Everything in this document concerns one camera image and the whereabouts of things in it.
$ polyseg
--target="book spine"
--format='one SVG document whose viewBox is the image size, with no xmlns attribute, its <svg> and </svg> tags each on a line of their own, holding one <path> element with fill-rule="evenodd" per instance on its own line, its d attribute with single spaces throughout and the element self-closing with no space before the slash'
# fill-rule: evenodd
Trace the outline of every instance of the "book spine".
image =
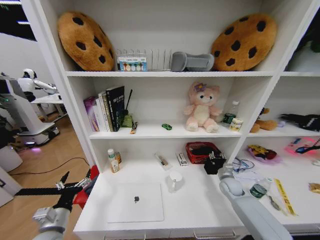
<svg viewBox="0 0 320 240">
<path fill-rule="evenodd" d="M 111 91 L 106 91 L 106 96 L 107 96 L 107 100 L 108 100 L 108 106 L 109 106 L 109 112 L 110 112 L 110 116 L 111 116 L 113 131 L 117 132 L 119 130 L 119 128 L 118 128 L 117 121 L 116 121 L 115 106 L 113 105 L 113 102 L 112 102 Z"/>
<path fill-rule="evenodd" d="M 110 129 L 108 129 L 109 125 L 108 125 L 108 118 L 107 118 L 107 114 L 106 114 L 106 109 L 103 104 L 102 95 L 100 93 L 98 95 L 98 98 L 95 100 L 95 102 L 98 107 L 98 112 L 99 112 L 99 116 L 101 118 L 101 125 L 103 128 L 103 131 L 110 132 Z"/>
<path fill-rule="evenodd" d="M 110 128 L 110 132 L 114 132 L 114 128 L 113 128 L 113 124 L 112 124 L 111 116 L 110 116 L 110 109 L 109 109 L 109 104 L 108 104 L 108 100 L 107 100 L 107 95 L 103 94 L 102 99 L 103 99 L 103 105 L 105 108 L 106 117 L 108 119 L 108 125 Z"/>
<path fill-rule="evenodd" d="M 99 131 L 102 131 L 101 119 L 100 119 L 100 116 L 99 116 L 99 113 L 98 113 L 98 106 L 97 105 L 93 105 L 92 108 L 93 108 L 96 124 L 98 125 Z"/>
<path fill-rule="evenodd" d="M 93 109 L 93 105 L 95 102 L 96 102 L 96 99 L 94 97 L 89 97 L 83 101 L 86 114 L 88 115 L 88 118 L 89 118 L 91 129 L 94 132 L 98 132 L 99 128 L 98 128 L 95 112 Z"/>
</svg>

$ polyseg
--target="yellow tape measure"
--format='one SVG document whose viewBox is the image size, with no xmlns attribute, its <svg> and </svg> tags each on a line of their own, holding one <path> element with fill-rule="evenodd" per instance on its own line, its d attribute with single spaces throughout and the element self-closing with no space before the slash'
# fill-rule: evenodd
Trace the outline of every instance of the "yellow tape measure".
<svg viewBox="0 0 320 240">
<path fill-rule="evenodd" d="M 296 216 L 297 214 L 295 213 L 293 207 L 291 206 L 289 198 L 288 198 L 288 196 L 287 196 L 287 194 L 285 192 L 285 189 L 282 186 L 280 180 L 275 178 L 274 181 L 275 181 L 275 184 L 276 184 L 276 186 L 278 188 L 279 193 L 281 194 L 281 196 L 282 196 L 282 198 L 284 200 L 284 204 L 286 206 L 286 209 L 288 209 L 290 214 L 292 214 L 293 216 Z"/>
</svg>

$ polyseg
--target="book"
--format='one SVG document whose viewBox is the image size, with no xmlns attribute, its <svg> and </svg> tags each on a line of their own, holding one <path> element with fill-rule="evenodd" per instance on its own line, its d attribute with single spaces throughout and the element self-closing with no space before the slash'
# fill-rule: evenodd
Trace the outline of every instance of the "book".
<svg viewBox="0 0 320 240">
<path fill-rule="evenodd" d="M 99 131 L 98 123 L 97 123 L 94 108 L 93 108 L 94 104 L 96 103 L 96 97 L 90 96 L 85 100 L 83 100 L 83 103 L 84 103 L 86 114 L 88 115 L 88 118 L 89 118 L 92 131 L 98 132 Z"/>
<path fill-rule="evenodd" d="M 111 122 L 114 132 L 117 132 L 124 120 L 125 86 L 114 86 L 105 90 Z"/>
<path fill-rule="evenodd" d="M 104 132 L 107 132 L 107 121 L 105 120 L 105 117 L 104 117 L 104 114 L 102 112 L 102 107 L 101 107 L 101 103 L 100 103 L 100 99 L 97 98 L 95 100 L 95 103 L 96 103 L 96 106 L 97 106 L 97 111 L 98 111 L 98 115 L 99 115 L 99 118 L 100 118 L 100 124 L 101 124 L 101 128 L 99 127 L 100 131 L 104 131 Z"/>
<path fill-rule="evenodd" d="M 98 113 L 98 106 L 97 103 L 95 103 L 93 106 L 93 112 L 94 112 L 94 116 L 95 116 L 95 120 L 96 120 L 96 124 L 98 125 L 99 131 L 103 131 L 102 126 L 101 126 L 101 119 Z"/>
<path fill-rule="evenodd" d="M 110 132 L 114 132 L 114 128 L 112 125 L 112 121 L 111 121 L 111 116 L 110 116 L 110 108 L 109 108 L 109 104 L 108 104 L 108 100 L 107 100 L 107 94 L 106 91 L 101 93 L 101 98 L 102 98 L 102 103 L 104 106 L 104 111 L 105 111 L 105 115 L 106 115 L 106 122 L 108 125 L 108 129 L 110 130 Z"/>
</svg>

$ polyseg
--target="bookshelf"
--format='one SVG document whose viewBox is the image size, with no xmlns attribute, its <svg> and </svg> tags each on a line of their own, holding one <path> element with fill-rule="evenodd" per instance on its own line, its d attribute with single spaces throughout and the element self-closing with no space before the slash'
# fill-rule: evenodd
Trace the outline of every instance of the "bookshelf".
<svg viewBox="0 0 320 240">
<path fill-rule="evenodd" d="M 132 182 L 161 182 L 165 174 L 158 173 L 162 169 L 153 164 L 153 153 L 161 151 L 174 163 L 175 153 L 184 151 L 187 142 L 213 142 L 231 163 L 236 156 L 243 154 L 248 141 L 268 143 L 278 138 L 277 147 L 285 147 L 292 137 L 320 136 L 319 132 L 303 130 L 291 124 L 274 131 L 260 130 L 258 133 L 250 133 L 264 106 L 271 111 L 262 119 L 273 119 L 284 111 L 297 114 L 319 112 L 320 96 L 316 91 L 319 92 L 320 89 L 320 74 L 287 72 L 285 67 L 317 12 L 320 0 L 21 2 L 52 77 L 56 80 L 86 158 L 90 165 L 96 164 L 100 171 L 98 185 L 94 187 L 93 196 L 87 202 L 88 207 L 84 208 L 74 230 L 83 240 L 104 239 L 105 236 L 116 239 L 143 239 L 144 234 L 146 238 L 192 237 L 194 233 L 197 233 L 197 236 L 229 236 L 232 231 L 243 235 L 246 230 L 230 203 L 219 191 L 218 179 L 206 175 L 199 166 L 190 166 L 186 181 L 197 179 L 195 182 L 201 187 L 193 185 L 189 193 L 175 196 L 176 201 L 184 201 L 186 198 L 193 198 L 193 191 L 196 191 L 198 203 L 208 207 L 211 213 L 209 215 L 200 214 L 202 212 L 196 205 L 189 207 L 193 214 L 192 221 L 196 223 L 193 225 L 184 221 L 185 218 L 191 218 L 191 215 L 183 214 L 182 209 L 175 212 L 175 205 L 170 205 L 172 200 L 166 194 L 163 201 L 169 206 L 164 208 L 163 223 L 109 224 L 103 217 L 98 217 L 95 209 L 98 203 L 102 204 L 102 198 L 98 197 L 98 188 L 103 188 L 108 182 L 116 184 L 124 182 L 125 179 L 131 179 Z M 207 53 L 214 39 L 229 23 L 256 12 L 274 17 L 278 30 L 272 50 L 266 59 L 251 71 L 86 72 L 77 71 L 58 37 L 57 20 L 62 13 L 71 10 L 92 16 L 105 30 L 115 49 L 170 48 L 172 52 L 179 50 L 190 54 Z M 184 129 L 186 118 L 183 116 L 183 107 L 189 104 L 188 88 L 196 80 L 220 86 L 221 97 L 217 103 L 219 108 L 228 108 L 233 100 L 240 102 L 238 117 L 244 120 L 240 132 L 231 132 L 223 126 L 217 133 L 207 133 L 202 129 L 189 132 Z M 128 128 L 121 128 L 119 132 L 91 130 L 83 100 L 97 96 L 114 85 L 125 86 L 125 102 L 130 89 L 133 89 L 129 112 L 133 114 L 135 121 L 139 121 L 135 135 L 129 134 Z M 162 123 L 171 124 L 172 131 L 163 129 Z M 124 156 L 125 164 L 117 176 L 112 175 L 108 168 L 108 148 L 114 148 Z M 286 157 L 285 162 L 290 164 L 290 157 Z M 138 171 L 140 175 L 133 174 L 136 169 L 141 168 L 143 171 Z M 296 176 L 294 172 L 285 173 L 285 168 L 282 168 L 282 171 L 288 180 Z M 88 220 L 93 221 L 92 224 L 88 225 Z M 297 229 L 314 231 L 313 227 L 319 222 L 298 217 L 295 222 L 281 219 L 281 223 L 293 232 Z"/>
</svg>

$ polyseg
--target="chocolate chip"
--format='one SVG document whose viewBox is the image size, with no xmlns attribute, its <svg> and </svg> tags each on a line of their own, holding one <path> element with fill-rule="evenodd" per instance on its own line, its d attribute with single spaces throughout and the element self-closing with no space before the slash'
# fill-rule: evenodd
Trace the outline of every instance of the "chocolate chip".
<svg viewBox="0 0 320 240">
<path fill-rule="evenodd" d="M 233 51 L 238 51 L 240 47 L 241 47 L 241 44 L 238 40 L 235 40 L 234 43 L 231 45 L 231 49 Z"/>
<path fill-rule="evenodd" d="M 76 45 L 78 48 L 82 49 L 82 50 L 86 50 L 86 49 L 87 49 L 87 48 L 86 48 L 86 45 L 85 45 L 83 42 L 77 41 L 77 42 L 75 43 L 75 45 Z"/>
<path fill-rule="evenodd" d="M 229 67 L 235 63 L 236 63 L 236 60 L 234 58 L 230 58 L 228 61 L 225 62 L 225 64 Z"/>
<path fill-rule="evenodd" d="M 112 53 L 111 49 L 109 49 L 109 53 L 111 55 L 111 58 L 113 59 L 114 58 L 114 54 Z"/>
<path fill-rule="evenodd" d="M 256 25 L 256 29 L 259 32 L 263 32 L 263 30 L 266 28 L 266 22 L 265 21 L 259 21 L 258 24 Z"/>
<path fill-rule="evenodd" d="M 96 36 L 94 36 L 93 41 L 94 41 L 100 48 L 102 48 L 102 44 L 101 44 L 101 42 L 99 41 L 99 39 L 98 39 Z"/>
<path fill-rule="evenodd" d="M 249 18 L 247 16 L 244 16 L 242 18 L 239 19 L 239 22 L 244 22 L 247 21 Z"/>
<path fill-rule="evenodd" d="M 257 53 L 257 48 L 254 46 L 248 52 L 249 58 L 252 59 L 256 55 L 256 53 Z"/>
<path fill-rule="evenodd" d="M 234 31 L 234 27 L 233 26 L 231 26 L 231 27 L 229 27 L 227 30 L 225 30 L 225 32 L 224 32 L 224 34 L 225 35 L 229 35 L 229 34 L 231 34 L 233 31 Z"/>
<path fill-rule="evenodd" d="M 217 58 L 217 57 L 219 57 L 219 55 L 220 55 L 220 51 L 215 51 L 214 52 L 214 56 Z"/>
<path fill-rule="evenodd" d="M 73 17 L 72 20 L 78 25 L 84 24 L 84 21 L 82 21 L 82 19 L 80 17 Z"/>
<path fill-rule="evenodd" d="M 106 62 L 106 58 L 103 55 L 100 55 L 99 60 L 102 64 L 104 64 Z"/>
</svg>

